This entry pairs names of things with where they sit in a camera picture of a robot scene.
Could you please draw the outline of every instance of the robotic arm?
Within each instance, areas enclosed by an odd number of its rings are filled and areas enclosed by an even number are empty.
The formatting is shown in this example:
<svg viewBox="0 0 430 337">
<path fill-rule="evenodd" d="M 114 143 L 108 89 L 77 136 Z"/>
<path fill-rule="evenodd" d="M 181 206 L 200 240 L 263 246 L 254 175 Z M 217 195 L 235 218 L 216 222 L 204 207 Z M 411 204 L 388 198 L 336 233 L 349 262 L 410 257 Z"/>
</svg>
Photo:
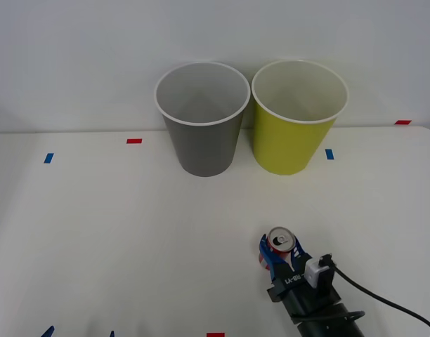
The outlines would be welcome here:
<svg viewBox="0 0 430 337">
<path fill-rule="evenodd" d="M 268 295 L 273 302 L 283 302 L 302 337 L 363 337 L 354 322 L 363 311 L 348 312 L 332 286 L 334 263 L 331 255 L 312 258 L 296 239 L 290 266 L 260 241 L 260 252 L 268 263 L 273 287 Z"/>
</svg>

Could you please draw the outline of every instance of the red tape marker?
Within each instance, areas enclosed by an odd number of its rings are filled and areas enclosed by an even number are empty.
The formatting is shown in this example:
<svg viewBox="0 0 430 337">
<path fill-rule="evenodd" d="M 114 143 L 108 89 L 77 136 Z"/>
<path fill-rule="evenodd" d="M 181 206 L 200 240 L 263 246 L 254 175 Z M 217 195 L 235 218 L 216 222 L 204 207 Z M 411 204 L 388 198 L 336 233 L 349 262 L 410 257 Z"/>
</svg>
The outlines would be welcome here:
<svg viewBox="0 0 430 337">
<path fill-rule="evenodd" d="M 396 121 L 395 125 L 409 125 L 412 120 L 400 119 Z"/>
<path fill-rule="evenodd" d="M 142 138 L 129 138 L 126 141 L 126 144 L 141 144 L 142 143 Z"/>
</svg>

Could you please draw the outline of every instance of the blue object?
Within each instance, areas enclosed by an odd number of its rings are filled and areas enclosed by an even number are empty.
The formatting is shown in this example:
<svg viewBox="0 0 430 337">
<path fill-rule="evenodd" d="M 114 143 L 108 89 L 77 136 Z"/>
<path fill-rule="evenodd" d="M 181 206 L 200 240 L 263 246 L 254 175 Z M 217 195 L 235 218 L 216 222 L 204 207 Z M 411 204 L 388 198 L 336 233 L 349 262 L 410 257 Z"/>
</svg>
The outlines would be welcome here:
<svg viewBox="0 0 430 337">
<path fill-rule="evenodd" d="M 265 259 L 267 265 L 270 268 L 270 274 L 271 274 L 271 280 L 274 280 L 274 265 L 278 265 L 281 263 L 287 263 L 285 262 L 285 260 L 281 259 L 281 257 L 275 253 L 273 253 L 273 251 L 271 251 L 270 247 L 268 247 L 268 244 L 266 243 L 266 234 L 264 234 L 262 236 L 262 238 L 260 239 L 260 244 L 259 244 L 259 250 L 260 253 L 263 256 L 263 259 Z"/>
<path fill-rule="evenodd" d="M 327 160 L 334 160 L 334 153 L 332 152 L 332 149 L 326 149 L 326 157 Z"/>
<path fill-rule="evenodd" d="M 51 160 L 53 160 L 53 155 L 54 155 L 54 153 L 48 153 L 48 154 L 46 155 L 46 158 L 45 158 L 44 164 L 50 164 L 50 163 L 51 163 Z"/>
<path fill-rule="evenodd" d="M 50 326 L 50 328 L 48 330 L 46 330 L 46 332 L 41 335 L 41 337 L 51 337 L 53 335 L 54 332 L 54 326 Z"/>
</svg>

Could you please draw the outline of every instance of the white cup rim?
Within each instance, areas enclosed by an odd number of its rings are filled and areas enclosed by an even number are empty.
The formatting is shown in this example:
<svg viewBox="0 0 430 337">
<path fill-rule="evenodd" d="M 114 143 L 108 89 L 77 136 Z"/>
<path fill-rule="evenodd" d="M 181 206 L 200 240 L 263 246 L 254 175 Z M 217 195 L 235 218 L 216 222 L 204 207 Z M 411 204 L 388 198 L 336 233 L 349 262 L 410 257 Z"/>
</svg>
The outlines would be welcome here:
<svg viewBox="0 0 430 337">
<path fill-rule="evenodd" d="M 244 83 L 245 83 L 245 85 L 246 85 L 246 87 L 247 87 L 247 97 L 246 97 L 246 100 L 245 100 L 245 102 L 243 103 L 243 105 L 239 108 L 239 110 L 237 110 L 236 112 L 234 112 L 233 114 L 231 114 L 231 115 L 229 115 L 229 116 L 227 116 L 227 117 L 225 117 L 225 118 L 223 118 L 223 119 L 219 119 L 219 120 L 216 120 L 216 121 L 208 121 L 208 122 L 204 122 L 204 123 L 194 123 L 194 122 L 191 122 L 191 121 L 183 121 L 182 119 L 177 119 L 176 117 L 173 117 L 173 116 L 171 116 L 171 115 L 169 115 L 169 114 L 167 114 L 161 107 L 160 107 L 160 105 L 159 105 L 159 103 L 158 103 L 158 101 L 157 101 L 157 89 L 159 88 L 159 86 L 160 86 L 160 83 L 165 79 L 165 77 L 167 77 L 168 75 L 170 75 L 172 72 L 174 72 L 174 71 L 176 71 L 177 69 L 180 69 L 180 68 L 184 68 L 184 67 L 187 67 L 187 66 L 189 66 L 189 65 L 196 65 L 196 64 L 206 64 L 206 65 L 219 65 L 219 66 L 222 66 L 222 67 L 225 67 L 225 68 L 228 68 L 228 69 L 230 69 L 230 70 L 232 70 L 232 71 L 234 71 L 235 73 L 237 73 L 241 78 L 242 78 L 242 80 L 244 81 Z M 185 64 L 183 64 L 183 65 L 179 65 L 179 66 L 177 66 L 177 67 L 174 67 L 173 69 L 171 69 L 171 70 L 169 70 L 168 72 L 166 72 L 160 79 L 159 79 L 159 81 L 157 82 L 157 84 L 156 84 L 156 87 L 154 88 L 154 102 L 155 102 L 155 104 L 156 104 L 156 107 L 157 107 L 157 109 L 159 109 L 159 111 L 166 117 L 166 118 L 168 118 L 168 119 L 170 119 L 170 120 L 172 120 L 172 121 L 175 121 L 176 123 L 179 123 L 179 124 L 183 124 L 183 125 L 189 125 L 189 126 L 211 126 L 211 125 L 217 125 L 217 124 L 221 124 L 221 123 L 224 123 L 225 121 L 228 121 L 228 120 L 230 120 L 230 119 L 233 119 L 233 118 L 235 118 L 237 115 L 239 115 L 245 108 L 246 108 L 246 106 L 247 106 L 247 104 L 248 104 L 248 102 L 249 102 L 249 100 L 251 99 L 251 86 L 249 85 L 249 82 L 248 82 L 248 80 L 246 79 L 246 77 L 241 73 L 241 72 L 239 72 L 238 70 L 236 70 L 234 67 L 231 67 L 231 66 L 229 66 L 229 65 L 225 65 L 225 64 L 223 64 L 223 63 L 219 63 L 219 62 L 212 62 L 212 61 L 195 61 L 195 62 L 187 62 L 187 63 L 185 63 Z"/>
<path fill-rule="evenodd" d="M 346 90 L 346 99 L 345 99 L 345 103 L 343 105 L 343 107 L 334 115 L 328 117 L 328 118 L 324 118 L 324 119 L 318 119 L 316 121 L 299 121 L 297 119 L 290 119 L 287 117 L 283 117 L 280 114 L 277 114 L 275 112 L 273 112 L 272 110 L 268 109 L 257 97 L 256 94 L 256 89 L 255 89 L 255 83 L 256 83 L 256 79 L 257 77 L 260 75 L 260 73 L 262 73 L 265 69 L 267 69 L 268 67 L 272 67 L 276 64 L 279 63 L 289 63 L 289 62 L 304 62 L 304 63 L 310 63 L 312 65 L 316 65 L 319 66 L 325 70 L 327 70 L 328 72 L 332 73 L 334 76 L 336 76 L 340 82 L 343 84 L 345 90 Z M 348 105 L 348 101 L 349 101 L 349 89 L 348 86 L 346 85 L 346 82 L 340 77 L 340 75 L 338 75 L 335 71 L 333 71 L 332 69 L 326 67 L 325 65 L 321 65 L 320 63 L 317 62 L 313 62 L 310 60 L 301 60 L 301 59 L 295 59 L 295 60 L 279 60 L 279 61 L 275 61 L 272 63 L 268 63 L 267 65 L 264 65 L 255 75 L 254 78 L 252 79 L 252 84 L 251 84 L 251 89 L 252 89 L 252 95 L 254 96 L 254 99 L 256 100 L 257 104 L 259 104 L 261 106 L 262 109 L 264 109 L 265 111 L 267 111 L 267 113 L 272 114 L 274 117 L 277 117 L 283 121 L 289 121 L 291 123 L 297 123 L 297 124 L 321 124 L 321 123 L 325 123 L 327 121 L 332 121 L 333 119 L 336 119 L 346 108 L 346 106 Z"/>
</svg>

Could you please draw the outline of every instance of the tabletop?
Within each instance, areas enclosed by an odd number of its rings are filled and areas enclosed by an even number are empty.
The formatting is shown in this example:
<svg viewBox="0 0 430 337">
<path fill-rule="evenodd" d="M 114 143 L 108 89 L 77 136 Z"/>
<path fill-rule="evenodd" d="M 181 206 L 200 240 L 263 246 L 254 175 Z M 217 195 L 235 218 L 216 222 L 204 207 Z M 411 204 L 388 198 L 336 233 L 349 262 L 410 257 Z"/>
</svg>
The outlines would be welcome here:
<svg viewBox="0 0 430 337">
<path fill-rule="evenodd" d="M 297 337 L 258 261 L 275 226 L 430 320 L 430 131 L 334 128 L 293 176 L 263 170 L 241 131 L 210 178 L 165 131 L 0 134 L 0 337 Z M 430 336 L 334 286 L 365 336 Z"/>
</svg>

